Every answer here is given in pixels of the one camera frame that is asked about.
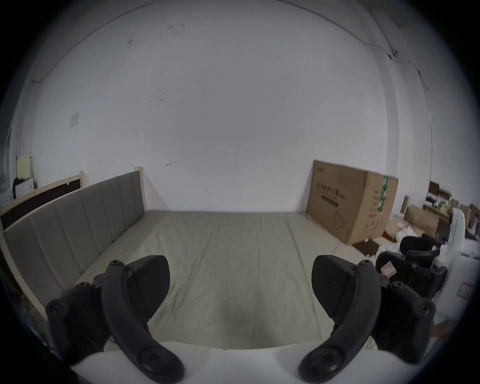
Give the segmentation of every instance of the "bed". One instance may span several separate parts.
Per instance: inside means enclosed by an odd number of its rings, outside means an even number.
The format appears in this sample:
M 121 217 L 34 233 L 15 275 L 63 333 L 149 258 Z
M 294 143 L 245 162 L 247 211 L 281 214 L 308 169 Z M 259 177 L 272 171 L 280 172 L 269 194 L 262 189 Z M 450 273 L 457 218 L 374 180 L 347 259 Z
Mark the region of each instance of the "bed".
M 93 200 L 85 196 L 94 191 L 100 191 L 99 206 L 89 214 Z M 101 209 L 110 235 L 99 246 L 95 232 L 101 231 Z M 36 233 L 39 217 L 47 223 L 49 215 L 54 217 L 50 230 Z M 36 238 L 30 248 L 25 236 Z M 43 314 L 50 298 L 81 281 L 92 282 L 111 260 L 130 263 L 162 254 L 171 282 L 148 324 L 154 339 L 235 349 L 327 339 L 333 322 L 312 292 L 313 261 L 320 254 L 355 264 L 365 258 L 308 214 L 147 211 L 141 168 L 36 209 L 5 230 L 2 250 L 6 247 L 27 296 Z M 54 288 L 47 289 L 49 284 Z

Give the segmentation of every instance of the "white wall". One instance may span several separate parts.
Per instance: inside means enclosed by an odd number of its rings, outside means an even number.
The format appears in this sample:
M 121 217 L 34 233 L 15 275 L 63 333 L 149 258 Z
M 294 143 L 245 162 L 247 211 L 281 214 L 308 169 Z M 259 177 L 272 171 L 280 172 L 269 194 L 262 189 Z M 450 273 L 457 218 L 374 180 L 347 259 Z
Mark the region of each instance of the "white wall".
M 400 28 L 428 88 L 432 117 L 431 180 L 464 204 L 480 203 L 478 102 L 453 53 L 425 23 Z
M 347 5 L 302 3 L 366 38 Z M 172 210 L 302 210 L 314 159 L 384 172 L 386 143 L 372 50 L 271 0 L 166 0 L 107 24 L 34 85 L 22 131 L 39 186 L 143 166 L 149 209 Z
M 480 203 L 480 114 L 478 101 L 468 80 L 449 47 L 427 21 L 406 2 L 400 0 L 359 0 L 374 13 L 380 8 L 396 24 L 402 44 L 399 60 L 412 60 L 427 86 L 427 98 L 432 121 L 432 133 L 425 116 L 425 97 L 414 80 L 415 69 L 408 65 L 402 70 L 410 97 L 413 123 L 412 174 L 431 163 L 431 180 L 450 190 L 454 198 L 465 204 Z M 410 177 L 411 191 L 424 190 L 419 182 L 424 177 Z

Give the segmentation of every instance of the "red label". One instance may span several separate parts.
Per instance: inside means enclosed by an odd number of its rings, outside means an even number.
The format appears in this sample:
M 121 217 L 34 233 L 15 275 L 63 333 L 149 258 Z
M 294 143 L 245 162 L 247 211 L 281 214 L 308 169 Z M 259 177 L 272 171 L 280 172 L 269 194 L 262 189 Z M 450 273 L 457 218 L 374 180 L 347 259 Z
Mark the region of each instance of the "red label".
M 469 283 L 462 283 L 456 295 L 458 297 L 461 297 L 462 299 L 469 299 L 472 291 L 473 291 L 473 285 Z

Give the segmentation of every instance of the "paper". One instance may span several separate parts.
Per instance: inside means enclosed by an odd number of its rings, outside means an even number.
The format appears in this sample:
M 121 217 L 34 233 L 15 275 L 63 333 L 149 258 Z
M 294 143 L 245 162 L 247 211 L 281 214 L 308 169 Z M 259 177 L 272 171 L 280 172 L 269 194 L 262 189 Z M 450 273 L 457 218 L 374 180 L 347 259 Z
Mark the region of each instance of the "paper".
M 393 266 L 391 261 L 389 261 L 387 264 L 385 264 L 380 270 L 388 278 L 391 278 L 394 274 L 396 274 L 396 269 Z

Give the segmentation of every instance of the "wooden bed frame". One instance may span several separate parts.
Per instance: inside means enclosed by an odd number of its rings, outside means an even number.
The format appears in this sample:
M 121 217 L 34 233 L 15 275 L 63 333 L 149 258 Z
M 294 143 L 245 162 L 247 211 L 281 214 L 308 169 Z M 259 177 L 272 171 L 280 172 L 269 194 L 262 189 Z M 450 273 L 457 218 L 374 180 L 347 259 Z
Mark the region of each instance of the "wooden bed frame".
M 141 188 L 142 188 L 142 198 L 143 198 L 143 203 L 144 203 L 144 211 L 146 212 L 146 202 L 145 202 L 145 191 L 144 191 L 144 172 L 143 172 L 143 168 L 142 167 L 135 167 L 135 171 L 139 171 L 140 172 L 140 182 L 141 182 Z M 47 191 L 50 191 L 52 190 L 53 188 L 57 188 L 59 186 L 62 186 L 62 185 L 68 185 L 70 184 L 71 182 L 73 181 L 76 181 L 76 180 L 79 180 L 80 181 L 80 189 L 81 188 L 84 188 L 86 185 L 85 185 L 85 177 L 84 177 L 84 172 L 83 171 L 80 171 L 78 173 L 78 175 L 75 175 L 75 176 L 72 176 L 72 177 L 69 177 L 69 178 L 66 178 L 66 179 L 62 179 L 62 180 L 59 180 L 59 181 L 56 181 L 54 183 L 51 183 L 51 184 L 48 184 L 44 187 L 41 187 L 41 188 L 38 188 L 36 190 L 33 190 L 31 192 L 29 192 L 28 194 L 24 195 L 24 196 L 21 196 L 20 198 L 14 200 L 13 202 L 11 202 L 10 204 L 7 204 L 5 207 L 2 208 L 2 210 L 0 211 L 0 217 L 3 216 L 4 214 L 6 214 L 7 212 L 11 211 L 13 208 L 15 208 L 16 206 L 19 206 L 20 204 L 28 201 L 29 199 L 31 199 L 32 197 L 34 196 L 38 196 L 42 193 L 45 193 Z M 47 315 L 45 313 L 45 307 L 43 306 L 43 304 L 38 300 L 38 298 L 35 296 L 35 294 L 33 293 L 33 291 L 30 289 L 30 287 L 28 286 L 27 282 L 25 281 L 25 279 L 22 277 L 22 274 L 20 273 L 17 265 L 15 264 L 15 261 L 13 260 L 12 258 L 12 255 L 8 249 L 8 246 L 7 246 L 7 243 L 5 241 L 5 238 L 4 238 L 4 227 L 3 227 L 3 224 L 1 223 L 0 221 L 0 249 L 3 253 L 3 256 L 5 258 L 5 261 L 7 262 L 7 265 L 8 267 L 10 268 L 10 271 L 13 275 L 13 277 L 15 278 L 18 286 L 20 287 L 20 289 L 22 290 L 22 292 L 24 293 L 24 295 L 26 295 L 26 297 L 30 300 L 30 302 L 33 304 L 33 306 L 38 310 L 38 312 L 42 315 L 42 317 L 44 317 L 45 319 L 47 318 Z

